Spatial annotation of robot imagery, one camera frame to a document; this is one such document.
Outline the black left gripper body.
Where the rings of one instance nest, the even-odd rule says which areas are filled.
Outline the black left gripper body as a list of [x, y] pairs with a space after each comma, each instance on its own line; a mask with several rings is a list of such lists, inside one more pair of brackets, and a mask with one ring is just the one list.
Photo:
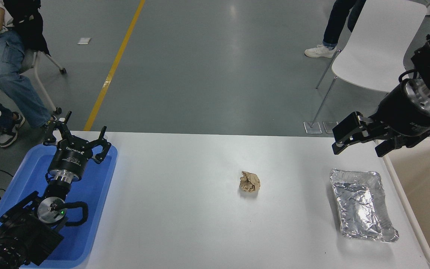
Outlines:
[[48, 173], [55, 176], [57, 171], [68, 171], [75, 176], [84, 175], [85, 168], [92, 157], [93, 151], [87, 146], [88, 141], [76, 139], [70, 142], [68, 139], [60, 140]]

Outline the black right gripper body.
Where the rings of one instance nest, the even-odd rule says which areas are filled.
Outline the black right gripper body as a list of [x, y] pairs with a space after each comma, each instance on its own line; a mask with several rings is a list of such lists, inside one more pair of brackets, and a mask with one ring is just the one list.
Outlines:
[[373, 119], [405, 136], [430, 129], [430, 90], [425, 83], [401, 83], [381, 100]]

